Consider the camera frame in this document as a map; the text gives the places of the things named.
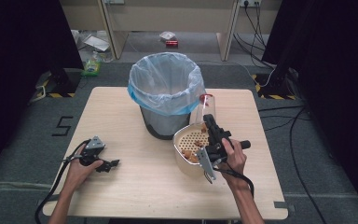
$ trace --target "person's left hand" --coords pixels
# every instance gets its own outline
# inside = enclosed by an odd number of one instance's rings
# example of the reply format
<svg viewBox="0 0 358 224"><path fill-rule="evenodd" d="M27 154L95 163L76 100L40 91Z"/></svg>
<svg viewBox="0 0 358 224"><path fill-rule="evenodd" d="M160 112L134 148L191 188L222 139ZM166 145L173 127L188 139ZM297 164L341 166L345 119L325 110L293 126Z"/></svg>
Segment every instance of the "person's left hand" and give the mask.
<svg viewBox="0 0 358 224"><path fill-rule="evenodd" d="M80 154L86 144L83 144L76 154ZM98 160L89 166L84 166L79 159L73 159L70 163L68 174L65 179L62 191L73 193L96 168L100 167L103 161Z"/></svg>

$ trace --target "gray trash can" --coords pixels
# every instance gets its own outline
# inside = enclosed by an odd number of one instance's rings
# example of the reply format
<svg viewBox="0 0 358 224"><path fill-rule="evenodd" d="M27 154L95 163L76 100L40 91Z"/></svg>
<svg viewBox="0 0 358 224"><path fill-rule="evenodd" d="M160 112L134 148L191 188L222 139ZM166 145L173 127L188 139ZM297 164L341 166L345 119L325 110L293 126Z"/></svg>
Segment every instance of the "gray trash can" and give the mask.
<svg viewBox="0 0 358 224"><path fill-rule="evenodd" d="M184 54L143 57L130 71L128 92L156 138L171 140L189 123L190 113L205 93L200 68Z"/></svg>

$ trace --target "wall socket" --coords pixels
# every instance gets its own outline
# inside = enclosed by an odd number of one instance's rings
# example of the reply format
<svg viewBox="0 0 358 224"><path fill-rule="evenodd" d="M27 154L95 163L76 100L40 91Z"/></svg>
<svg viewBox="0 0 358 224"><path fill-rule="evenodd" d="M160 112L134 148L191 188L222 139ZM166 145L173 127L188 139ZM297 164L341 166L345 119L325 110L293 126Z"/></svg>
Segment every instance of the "wall socket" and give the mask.
<svg viewBox="0 0 358 224"><path fill-rule="evenodd" d="M255 3L258 3L258 5L261 5L261 0L247 0L248 1L248 7L256 7ZM245 7L245 0L240 0L240 6Z"/></svg>

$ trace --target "black tape marking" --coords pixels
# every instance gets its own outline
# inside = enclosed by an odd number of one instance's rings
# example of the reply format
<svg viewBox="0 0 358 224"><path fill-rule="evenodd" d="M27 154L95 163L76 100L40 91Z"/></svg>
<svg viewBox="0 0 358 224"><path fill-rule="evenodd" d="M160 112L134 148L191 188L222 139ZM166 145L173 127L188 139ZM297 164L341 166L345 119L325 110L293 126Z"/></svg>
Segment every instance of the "black tape marking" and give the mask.
<svg viewBox="0 0 358 224"><path fill-rule="evenodd" d="M64 126L64 125L62 125L61 126L61 122L62 122L62 120L63 119L72 119L73 118L73 116L62 116L61 118L60 118L60 121L58 122L58 124L57 124L57 127L56 128L64 128L64 129L66 129L66 131L65 131L65 133L54 133L54 134L52 134L51 136L66 136L66 135L68 135L68 133L69 133L69 130L71 129L71 126Z"/></svg>

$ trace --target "wooden table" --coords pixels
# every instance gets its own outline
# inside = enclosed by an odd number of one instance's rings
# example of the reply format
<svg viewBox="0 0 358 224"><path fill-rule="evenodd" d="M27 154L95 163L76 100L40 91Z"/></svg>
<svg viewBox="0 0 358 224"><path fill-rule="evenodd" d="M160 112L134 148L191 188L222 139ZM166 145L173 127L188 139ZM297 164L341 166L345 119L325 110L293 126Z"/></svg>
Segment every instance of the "wooden table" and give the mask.
<svg viewBox="0 0 358 224"><path fill-rule="evenodd" d="M255 100L247 90L210 89L216 97L216 122L232 138L249 140L244 173L255 184L255 202L264 219L285 219L281 186L269 152ZM190 177L175 161L171 140L159 140L146 129L139 106L126 88L95 88L86 104L65 157L82 141L98 135L106 143L100 158L120 164L110 173L93 173L76 191L70 216L129 218L239 219L226 181L211 185L203 176ZM66 177L62 176L58 194ZM50 216L55 202L47 203Z"/></svg>

